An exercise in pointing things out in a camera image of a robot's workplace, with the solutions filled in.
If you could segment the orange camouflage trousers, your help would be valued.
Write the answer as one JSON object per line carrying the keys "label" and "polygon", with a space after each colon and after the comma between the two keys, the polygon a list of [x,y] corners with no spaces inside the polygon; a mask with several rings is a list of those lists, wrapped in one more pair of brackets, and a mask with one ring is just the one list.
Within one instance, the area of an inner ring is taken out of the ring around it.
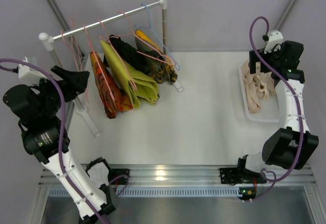
{"label": "orange camouflage trousers", "polygon": [[93,52],[90,53],[90,62],[92,65],[92,70],[95,78],[95,84],[97,87],[97,90],[99,92],[99,96],[101,98],[104,111],[106,116],[109,119],[114,119],[117,116],[118,112],[125,112],[128,110],[133,109],[133,106],[131,104],[130,98],[124,93],[124,91],[118,87],[116,84],[113,76],[108,71],[107,67],[105,66],[104,62],[101,60],[100,56],[95,52],[102,69],[104,71],[104,75],[108,81],[108,84],[111,88],[111,91],[114,95],[115,102],[112,101],[109,91],[106,87],[106,84],[104,82],[104,79],[102,77],[102,74],[100,72],[100,69],[98,67],[98,64],[95,60],[95,56]]}

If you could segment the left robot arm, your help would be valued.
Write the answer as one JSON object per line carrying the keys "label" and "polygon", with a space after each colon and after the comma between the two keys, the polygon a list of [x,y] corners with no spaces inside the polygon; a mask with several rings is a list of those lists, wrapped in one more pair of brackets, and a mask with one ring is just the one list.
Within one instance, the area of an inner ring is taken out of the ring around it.
{"label": "left robot arm", "polygon": [[7,90],[3,102],[19,118],[18,127],[25,151],[35,158],[65,187],[79,211],[79,223],[106,223],[103,216],[117,208],[118,194],[109,183],[95,181],[92,170],[98,165],[110,170],[107,161],[98,158],[87,169],[78,163],[69,147],[65,128],[65,104],[85,92],[89,71],[68,71],[53,66],[56,80],[43,69],[23,60],[2,58],[1,63],[16,64],[2,70],[19,74],[25,67],[41,76],[32,86],[16,85]]}

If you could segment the beige trousers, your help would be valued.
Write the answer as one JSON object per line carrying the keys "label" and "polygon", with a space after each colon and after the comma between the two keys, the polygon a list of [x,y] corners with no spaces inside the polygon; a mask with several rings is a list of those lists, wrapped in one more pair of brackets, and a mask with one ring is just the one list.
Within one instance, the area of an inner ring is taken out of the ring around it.
{"label": "beige trousers", "polygon": [[261,72],[260,62],[257,62],[255,65],[256,72],[254,74],[250,73],[249,60],[241,67],[247,107],[252,114],[258,113],[261,110],[261,101],[268,101],[272,96],[276,95],[275,81],[271,77],[272,72]]}

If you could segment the pink hanger of beige trousers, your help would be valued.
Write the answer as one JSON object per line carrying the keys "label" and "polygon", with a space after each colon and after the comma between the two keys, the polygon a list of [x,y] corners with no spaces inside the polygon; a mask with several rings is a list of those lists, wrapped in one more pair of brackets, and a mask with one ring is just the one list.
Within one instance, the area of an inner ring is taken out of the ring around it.
{"label": "pink hanger of beige trousers", "polygon": [[83,71],[83,66],[82,66],[82,57],[83,54],[79,48],[78,41],[74,36],[70,36],[70,44],[66,41],[65,37],[63,36],[63,31],[61,31],[61,38],[64,42],[64,44],[71,50],[73,59],[75,62],[75,66],[77,71]]}

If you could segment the pink hanger of orange trousers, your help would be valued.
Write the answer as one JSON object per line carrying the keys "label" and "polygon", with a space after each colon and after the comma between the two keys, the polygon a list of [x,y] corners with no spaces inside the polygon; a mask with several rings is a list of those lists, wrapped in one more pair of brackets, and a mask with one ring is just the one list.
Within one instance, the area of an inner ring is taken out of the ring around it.
{"label": "pink hanger of orange trousers", "polygon": [[115,102],[114,95],[113,95],[113,93],[112,93],[112,91],[111,91],[111,88],[110,88],[110,86],[109,86],[109,84],[108,84],[108,81],[107,81],[107,79],[106,79],[106,77],[105,77],[105,75],[104,75],[104,71],[103,71],[103,69],[102,69],[102,66],[101,66],[101,64],[100,64],[100,62],[99,62],[99,60],[98,60],[98,58],[97,58],[97,56],[96,56],[96,54],[95,54],[94,46],[93,46],[93,44],[92,44],[92,41],[91,41],[90,35],[89,35],[88,30],[87,30],[87,28],[86,28],[86,26],[85,26],[84,24],[83,24],[83,29],[84,29],[84,31],[85,31],[85,33],[86,33],[86,38],[87,38],[87,40],[88,40],[89,47],[90,47],[91,51],[93,52],[93,54],[94,54],[94,56],[95,56],[95,60],[96,60],[96,62],[97,62],[97,64],[98,64],[98,67],[99,67],[99,69],[100,69],[100,72],[101,72],[101,74],[102,74],[102,77],[103,77],[103,79],[104,79],[104,82],[105,82],[105,84],[106,84],[106,87],[107,87],[107,89],[108,89],[108,91],[109,91],[110,97],[111,97],[112,101]]}

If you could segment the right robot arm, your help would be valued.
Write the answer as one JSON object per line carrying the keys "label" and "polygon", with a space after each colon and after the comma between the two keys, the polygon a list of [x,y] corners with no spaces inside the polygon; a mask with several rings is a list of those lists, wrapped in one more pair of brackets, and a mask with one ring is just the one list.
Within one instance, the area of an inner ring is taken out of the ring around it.
{"label": "right robot arm", "polygon": [[259,178],[265,165],[275,165],[287,170],[276,179],[281,181],[293,170],[302,169],[319,144],[318,136],[311,134],[304,115],[305,76],[297,68],[303,50],[303,44],[298,42],[268,41],[265,48],[249,53],[250,74],[270,74],[273,80],[280,128],[264,143],[261,152],[238,160],[243,174]]}

